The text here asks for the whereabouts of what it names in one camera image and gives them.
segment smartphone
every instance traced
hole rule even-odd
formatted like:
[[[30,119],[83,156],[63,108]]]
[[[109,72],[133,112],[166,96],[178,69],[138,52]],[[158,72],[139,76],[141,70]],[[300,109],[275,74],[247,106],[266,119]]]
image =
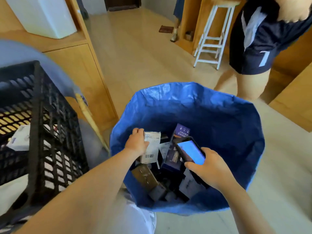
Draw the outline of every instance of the smartphone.
[[[192,137],[176,138],[173,140],[173,144],[184,162],[193,162],[198,165],[204,164],[206,155]],[[203,184],[206,188],[209,187],[196,173],[190,172],[197,183]]]

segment dark doorway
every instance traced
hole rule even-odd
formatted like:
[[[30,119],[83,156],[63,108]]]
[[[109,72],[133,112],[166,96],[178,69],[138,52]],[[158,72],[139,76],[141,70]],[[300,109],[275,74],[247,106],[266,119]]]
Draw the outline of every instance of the dark doorway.
[[[139,8],[141,0],[105,0],[105,5],[108,11],[121,11]]]

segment hand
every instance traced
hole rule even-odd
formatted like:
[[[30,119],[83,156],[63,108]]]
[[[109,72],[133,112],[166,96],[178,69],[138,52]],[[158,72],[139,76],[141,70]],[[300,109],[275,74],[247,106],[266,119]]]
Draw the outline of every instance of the hand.
[[[186,162],[185,166],[188,169],[195,172],[203,181],[221,193],[232,183],[237,183],[231,170],[217,152],[209,148],[202,148],[202,150],[206,154],[204,164]]]
[[[275,0],[279,6],[278,21],[297,22],[309,17],[312,0]]]
[[[130,149],[138,157],[146,151],[148,145],[149,142],[144,141],[144,129],[134,128],[124,148]]]

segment white container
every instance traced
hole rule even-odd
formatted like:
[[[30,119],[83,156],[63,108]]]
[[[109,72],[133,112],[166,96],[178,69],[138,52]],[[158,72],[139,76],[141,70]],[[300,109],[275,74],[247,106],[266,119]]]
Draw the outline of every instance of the white container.
[[[65,0],[6,0],[25,30],[61,39],[77,31]]]

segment person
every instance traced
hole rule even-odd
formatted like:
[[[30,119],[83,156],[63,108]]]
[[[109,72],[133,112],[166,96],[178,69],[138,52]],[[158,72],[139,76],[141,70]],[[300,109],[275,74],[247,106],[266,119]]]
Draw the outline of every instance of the person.
[[[237,80],[237,96],[248,101],[264,91],[275,57],[312,25],[312,0],[247,0],[230,36],[230,66],[217,91]]]
[[[172,37],[170,39],[171,42],[176,42],[179,39],[178,28],[179,28],[181,21],[182,21],[184,1],[185,0],[177,0],[175,8],[174,8],[174,16],[175,16],[174,31],[173,31],[174,35],[172,35]]]
[[[131,164],[148,146],[143,129],[135,128],[124,149],[81,176],[38,211],[17,234],[95,233],[98,224],[108,215],[123,179]],[[209,148],[203,165],[186,162],[185,166],[208,185],[219,190],[231,208],[238,231],[274,233],[247,192],[237,183],[224,160]]]

